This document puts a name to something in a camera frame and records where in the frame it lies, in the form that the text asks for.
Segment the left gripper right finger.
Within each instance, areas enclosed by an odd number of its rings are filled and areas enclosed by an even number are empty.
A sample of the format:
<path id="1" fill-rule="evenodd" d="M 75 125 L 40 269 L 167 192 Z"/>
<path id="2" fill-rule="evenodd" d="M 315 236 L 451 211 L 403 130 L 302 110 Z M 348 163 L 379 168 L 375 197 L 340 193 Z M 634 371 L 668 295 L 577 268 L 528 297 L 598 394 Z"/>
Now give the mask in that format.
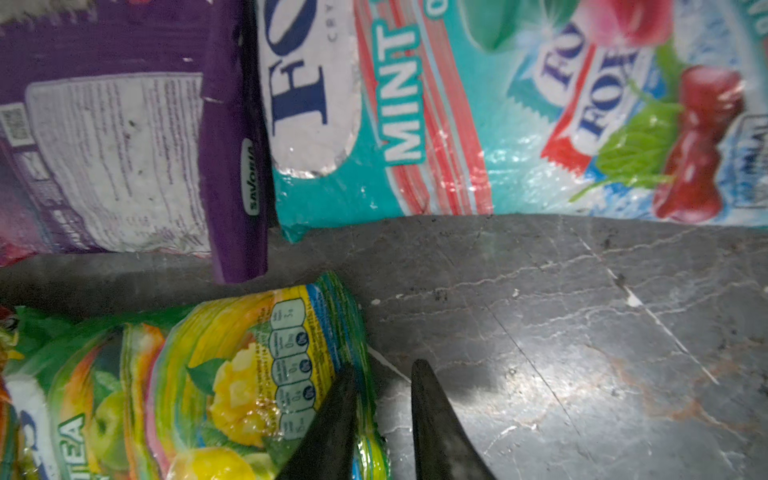
<path id="1" fill-rule="evenodd" d="M 492 479 L 437 376 L 424 359 L 411 368 L 411 414 L 418 479 Z"/>

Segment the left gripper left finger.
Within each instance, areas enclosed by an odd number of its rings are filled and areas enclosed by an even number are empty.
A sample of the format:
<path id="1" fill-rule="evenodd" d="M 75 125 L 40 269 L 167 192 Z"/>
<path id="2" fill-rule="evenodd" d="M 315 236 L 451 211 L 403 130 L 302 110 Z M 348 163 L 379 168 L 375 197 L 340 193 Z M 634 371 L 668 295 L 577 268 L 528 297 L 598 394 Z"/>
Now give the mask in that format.
<path id="1" fill-rule="evenodd" d="M 358 390 L 353 366 L 338 372 L 308 432 L 277 479 L 340 479 L 353 474 Z"/>

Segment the green apple candy packet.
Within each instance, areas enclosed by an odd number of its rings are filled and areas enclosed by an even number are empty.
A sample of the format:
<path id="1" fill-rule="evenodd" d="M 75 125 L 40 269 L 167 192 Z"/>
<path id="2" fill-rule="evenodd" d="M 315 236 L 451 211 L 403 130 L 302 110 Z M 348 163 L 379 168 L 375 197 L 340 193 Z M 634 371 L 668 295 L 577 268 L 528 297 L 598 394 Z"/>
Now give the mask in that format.
<path id="1" fill-rule="evenodd" d="M 352 478 L 391 475 L 363 317 L 335 273 L 88 320 L 9 309 L 17 479 L 273 479 L 347 363 L 358 388 Z"/>

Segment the teal mint candy packet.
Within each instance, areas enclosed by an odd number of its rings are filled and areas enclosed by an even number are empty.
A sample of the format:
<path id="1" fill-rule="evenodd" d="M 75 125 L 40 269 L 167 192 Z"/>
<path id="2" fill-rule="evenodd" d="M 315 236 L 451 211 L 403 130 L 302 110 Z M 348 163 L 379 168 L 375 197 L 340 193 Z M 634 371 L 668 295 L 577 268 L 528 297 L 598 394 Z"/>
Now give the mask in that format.
<path id="1" fill-rule="evenodd" d="M 767 225 L 763 1 L 254 1 L 284 237 L 416 215 Z"/>

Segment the purple snack packet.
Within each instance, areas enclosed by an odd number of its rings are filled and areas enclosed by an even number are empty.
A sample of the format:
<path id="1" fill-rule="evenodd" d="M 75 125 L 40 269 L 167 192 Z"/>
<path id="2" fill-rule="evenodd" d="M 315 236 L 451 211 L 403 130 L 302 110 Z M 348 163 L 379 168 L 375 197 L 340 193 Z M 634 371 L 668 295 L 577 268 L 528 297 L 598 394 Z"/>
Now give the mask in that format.
<path id="1" fill-rule="evenodd" d="M 208 258 L 267 270 L 264 151 L 240 1 L 1 5 L 1 263 L 42 254 Z"/>

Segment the orange blackcurrant candy packet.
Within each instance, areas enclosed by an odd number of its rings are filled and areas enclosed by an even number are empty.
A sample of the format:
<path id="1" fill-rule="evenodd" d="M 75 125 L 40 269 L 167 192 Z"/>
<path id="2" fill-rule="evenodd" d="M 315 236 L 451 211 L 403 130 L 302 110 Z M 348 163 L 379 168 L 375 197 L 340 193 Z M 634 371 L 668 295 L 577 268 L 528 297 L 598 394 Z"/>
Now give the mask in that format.
<path id="1" fill-rule="evenodd" d="M 17 357 L 17 318 L 15 312 L 1 307 L 1 478 L 17 479 L 17 431 L 11 395 L 4 372 L 8 362 Z"/>

